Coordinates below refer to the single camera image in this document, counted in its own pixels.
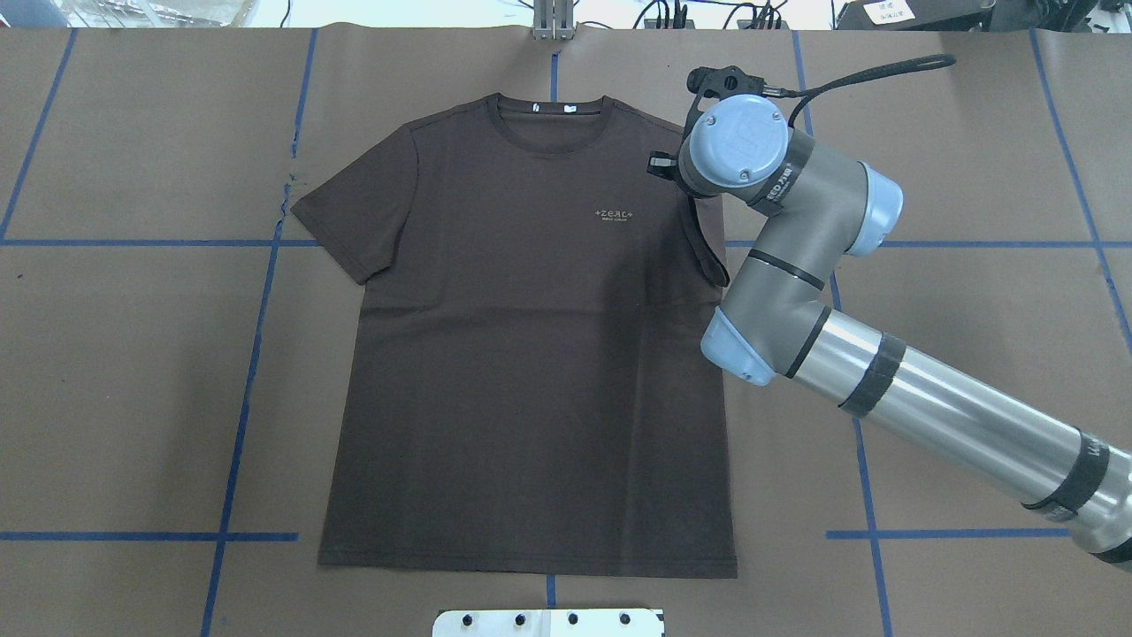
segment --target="blue joint cap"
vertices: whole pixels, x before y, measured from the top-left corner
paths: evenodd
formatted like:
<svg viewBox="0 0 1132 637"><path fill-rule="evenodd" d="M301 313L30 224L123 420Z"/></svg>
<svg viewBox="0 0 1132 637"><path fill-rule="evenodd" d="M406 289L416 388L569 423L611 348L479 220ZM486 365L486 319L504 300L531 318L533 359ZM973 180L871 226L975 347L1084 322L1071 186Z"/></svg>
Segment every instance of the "blue joint cap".
<svg viewBox="0 0 1132 637"><path fill-rule="evenodd" d="M758 95L732 95L704 111L688 136L692 163L723 188L763 181L786 158L790 131L782 111Z"/></svg>
<svg viewBox="0 0 1132 637"><path fill-rule="evenodd" d="M718 307L703 341L700 342L700 351L707 361L751 385L766 386L774 378L774 370L758 356Z"/></svg>
<svg viewBox="0 0 1132 637"><path fill-rule="evenodd" d="M857 232L857 240L848 250L854 256L865 256L875 250L897 225L900 210L904 207L904 192L895 181L865 162L860 164L865 166L865 177L868 179L868 197L865 201L865 219Z"/></svg>

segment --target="brown t-shirt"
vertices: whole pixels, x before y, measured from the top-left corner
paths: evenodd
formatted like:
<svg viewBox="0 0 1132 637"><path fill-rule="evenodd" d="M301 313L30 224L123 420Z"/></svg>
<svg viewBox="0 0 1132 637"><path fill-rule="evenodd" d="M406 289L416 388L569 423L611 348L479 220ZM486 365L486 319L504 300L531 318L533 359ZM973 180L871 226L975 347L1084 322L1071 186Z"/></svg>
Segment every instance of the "brown t-shirt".
<svg viewBox="0 0 1132 637"><path fill-rule="evenodd" d="M679 144L497 94L292 207L366 284L319 563L735 577L720 204L645 171Z"/></svg>

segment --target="cable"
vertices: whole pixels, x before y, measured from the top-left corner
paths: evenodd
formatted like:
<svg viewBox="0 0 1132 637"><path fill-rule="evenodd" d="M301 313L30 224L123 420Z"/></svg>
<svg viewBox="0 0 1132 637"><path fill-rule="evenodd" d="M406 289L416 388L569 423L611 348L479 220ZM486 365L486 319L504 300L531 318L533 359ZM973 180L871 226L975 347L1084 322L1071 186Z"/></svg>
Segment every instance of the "cable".
<svg viewBox="0 0 1132 637"><path fill-rule="evenodd" d="M667 14L668 12L668 0L652 0L652 2L649 2L648 5L645 5L644 9L641 9L641 12L637 14L637 19L633 21L633 27L632 28L636 28L641 24L641 20L644 18L644 15L649 11L649 9L652 8L653 5L658 5L658 7L657 7L657 28L660 28L660 24L661 24L660 20L661 20L661 18L660 18L660 7L659 7L659 5L663 5L664 6L664 12Z"/></svg>
<svg viewBox="0 0 1132 637"><path fill-rule="evenodd" d="M955 63L955 57L947 53L938 53L935 55L925 55L923 58L915 58L911 60L903 60L901 62L892 62L890 64L881 64L878 67L873 67L861 71L857 71L852 75L847 75L840 79L834 79L829 84L823 84L817 88L808 88L806 91L786 91L783 96L786 97L801 97L801 100L795 104L794 111L790 112L790 119L787 120L787 124L794 128L794 121L798 118L798 113L806 107L809 102L814 101L826 91L832 91L834 88L840 88L842 86L849 86L850 84L860 84L863 81L872 81L874 79L882 79L885 77L892 77L895 75L903 75L906 72L919 72L921 70L934 70L937 68L950 67Z"/></svg>

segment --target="black strap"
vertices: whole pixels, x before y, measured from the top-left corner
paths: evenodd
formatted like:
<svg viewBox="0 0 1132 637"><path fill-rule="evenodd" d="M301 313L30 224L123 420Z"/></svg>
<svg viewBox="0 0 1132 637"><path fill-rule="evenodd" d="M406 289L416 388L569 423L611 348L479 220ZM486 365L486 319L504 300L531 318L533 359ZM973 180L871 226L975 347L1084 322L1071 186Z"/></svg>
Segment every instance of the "black strap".
<svg viewBox="0 0 1132 637"><path fill-rule="evenodd" d="M731 275L727 272L727 265L723 265L715 250L711 249L711 246L707 244L703 227L700 226L700 210L696 199L688 197L687 212L680 216L684 223L684 235L687 236L688 243L692 244L692 251L696 255L696 260L700 262L700 272L713 285L720 287L729 285L731 283Z"/></svg>
<svg viewBox="0 0 1132 637"><path fill-rule="evenodd" d="M861 377L849 398L838 407L857 419L867 416L881 402L881 397L892 387L892 379L897 376L907 350L908 346L904 342L897 337L881 335L881 345L876 348L876 355L869 362L868 369L865 370L865 376Z"/></svg>
<svg viewBox="0 0 1132 637"><path fill-rule="evenodd" d="M1063 523L1077 513L1100 488L1108 473L1108 445L1091 434L1081 432L1081 448L1069 475L1048 498L1032 505L1022 505L1047 520Z"/></svg>
<svg viewBox="0 0 1132 637"><path fill-rule="evenodd" d="M1121 544L1115 549L1109 549L1104 553L1094 553L1092 556L1098 560L1110 565L1132 561L1132 537L1127 539L1124 544Z"/></svg>
<svg viewBox="0 0 1132 637"><path fill-rule="evenodd" d="M786 148L786 158L766 178L763 187L747 205L754 209L774 216L782 212L782 199L790 192L790 188L798 181L801 170L806 167L809 155L814 152L814 138L800 130L795 130L790 136L790 144Z"/></svg>

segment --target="printed logo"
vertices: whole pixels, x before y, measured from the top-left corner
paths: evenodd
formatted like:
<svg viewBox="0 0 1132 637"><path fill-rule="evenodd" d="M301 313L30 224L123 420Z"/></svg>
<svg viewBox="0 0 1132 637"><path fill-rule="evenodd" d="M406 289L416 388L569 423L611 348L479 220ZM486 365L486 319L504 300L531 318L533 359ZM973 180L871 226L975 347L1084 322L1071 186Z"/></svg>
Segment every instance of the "printed logo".
<svg viewBox="0 0 1132 637"><path fill-rule="evenodd" d="M786 170L782 171L782 175L774 182L774 187L771 188L770 192L766 192L766 198L777 201L784 197L786 190L790 189L790 177L794 177L794 166L787 165Z"/></svg>
<svg viewBox="0 0 1132 637"><path fill-rule="evenodd" d="M594 212L602 221L628 221L633 213L627 209L599 209Z"/></svg>

